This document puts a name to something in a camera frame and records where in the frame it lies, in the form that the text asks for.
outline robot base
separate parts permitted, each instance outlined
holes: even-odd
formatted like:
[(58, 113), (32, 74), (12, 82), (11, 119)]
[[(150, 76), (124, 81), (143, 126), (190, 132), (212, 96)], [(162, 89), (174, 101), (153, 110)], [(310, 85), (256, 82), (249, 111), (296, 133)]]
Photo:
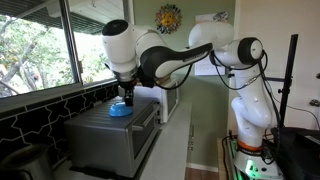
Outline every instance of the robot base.
[(260, 156), (251, 156), (237, 151), (233, 164), (252, 179), (283, 179), (276, 162), (267, 165)]

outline sun wall decoration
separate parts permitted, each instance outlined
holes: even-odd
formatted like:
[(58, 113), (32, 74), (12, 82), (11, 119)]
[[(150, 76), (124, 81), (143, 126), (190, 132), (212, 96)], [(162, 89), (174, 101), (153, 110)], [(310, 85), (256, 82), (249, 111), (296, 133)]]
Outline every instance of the sun wall decoration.
[(181, 10), (176, 5), (161, 6), (156, 13), (157, 29), (163, 34), (171, 34), (181, 25)]

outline floor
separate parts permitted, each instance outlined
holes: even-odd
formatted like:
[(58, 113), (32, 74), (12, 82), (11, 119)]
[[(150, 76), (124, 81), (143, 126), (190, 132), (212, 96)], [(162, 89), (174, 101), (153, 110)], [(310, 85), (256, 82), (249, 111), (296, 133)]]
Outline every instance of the floor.
[(185, 180), (219, 180), (219, 173), (186, 168)]

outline window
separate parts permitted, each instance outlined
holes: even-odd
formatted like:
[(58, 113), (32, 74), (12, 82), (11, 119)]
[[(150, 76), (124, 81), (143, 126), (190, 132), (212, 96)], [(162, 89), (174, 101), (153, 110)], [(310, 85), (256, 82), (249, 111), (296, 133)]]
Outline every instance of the window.
[(128, 7), (126, 0), (1, 2), (0, 98), (113, 78), (101, 30), (129, 20)]

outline tile backsplash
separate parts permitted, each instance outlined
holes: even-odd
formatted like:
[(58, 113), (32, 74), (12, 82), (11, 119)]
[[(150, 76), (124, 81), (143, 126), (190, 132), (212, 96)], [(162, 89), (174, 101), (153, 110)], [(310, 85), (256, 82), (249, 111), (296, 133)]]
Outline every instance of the tile backsplash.
[(118, 95), (118, 84), (100, 85), (0, 113), (0, 162), (31, 144), (47, 144), (55, 165), (68, 153), (63, 124)]

